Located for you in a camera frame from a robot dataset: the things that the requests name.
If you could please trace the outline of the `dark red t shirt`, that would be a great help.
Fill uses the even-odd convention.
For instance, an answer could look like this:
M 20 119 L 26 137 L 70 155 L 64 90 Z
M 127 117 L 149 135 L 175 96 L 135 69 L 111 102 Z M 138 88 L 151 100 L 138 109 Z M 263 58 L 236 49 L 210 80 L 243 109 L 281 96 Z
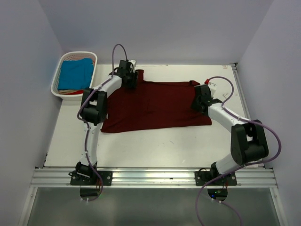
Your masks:
M 121 87 L 109 96 L 108 118 L 101 132 L 210 126 L 209 117 L 190 107 L 198 84 L 145 81 L 144 71 L 138 70 L 137 88 Z

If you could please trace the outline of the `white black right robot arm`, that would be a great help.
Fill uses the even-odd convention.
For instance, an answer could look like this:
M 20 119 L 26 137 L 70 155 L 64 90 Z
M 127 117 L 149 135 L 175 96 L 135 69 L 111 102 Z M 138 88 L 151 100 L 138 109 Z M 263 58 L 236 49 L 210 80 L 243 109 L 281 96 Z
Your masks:
M 213 98 L 208 84 L 196 85 L 194 90 L 191 108 L 217 121 L 231 135 L 230 153 L 211 165 L 209 178 L 213 184 L 224 182 L 227 172 L 268 156 L 267 140 L 260 121 L 251 123 L 249 119 L 240 118 L 226 109 L 221 100 Z

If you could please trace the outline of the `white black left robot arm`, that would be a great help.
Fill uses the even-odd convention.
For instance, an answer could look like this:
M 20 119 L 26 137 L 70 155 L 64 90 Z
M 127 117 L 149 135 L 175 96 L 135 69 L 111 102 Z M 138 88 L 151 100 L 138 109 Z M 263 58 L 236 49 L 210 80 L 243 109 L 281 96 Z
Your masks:
M 108 78 L 93 88 L 85 89 L 82 95 L 78 119 L 84 122 L 84 151 L 76 165 L 74 178 L 81 178 L 87 185 L 94 184 L 100 175 L 97 166 L 97 142 L 100 129 L 107 119 L 108 97 L 121 87 L 135 89 L 138 72 L 135 60 L 121 60 Z

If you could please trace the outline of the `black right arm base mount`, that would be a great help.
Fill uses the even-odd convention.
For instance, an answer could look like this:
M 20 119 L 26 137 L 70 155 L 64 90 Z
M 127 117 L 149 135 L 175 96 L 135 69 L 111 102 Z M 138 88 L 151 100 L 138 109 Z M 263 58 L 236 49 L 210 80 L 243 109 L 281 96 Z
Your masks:
M 214 177 L 212 176 L 210 170 L 205 168 L 200 168 L 199 170 L 194 172 L 194 179 L 196 186 L 203 186 L 208 181 L 212 180 Z M 210 183 L 210 186 L 236 186 L 237 179 L 235 173 L 224 176 L 223 178 L 217 179 L 214 182 Z

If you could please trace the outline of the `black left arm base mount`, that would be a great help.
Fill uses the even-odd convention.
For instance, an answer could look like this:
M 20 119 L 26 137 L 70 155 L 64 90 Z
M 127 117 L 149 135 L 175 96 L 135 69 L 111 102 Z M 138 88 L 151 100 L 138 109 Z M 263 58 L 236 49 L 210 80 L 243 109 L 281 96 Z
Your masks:
M 70 184 L 72 186 L 110 186 L 113 178 L 112 171 L 101 171 L 98 170 L 97 174 L 88 165 L 83 165 L 78 162 L 75 166 L 75 170 L 69 172 L 68 175 L 71 177 Z

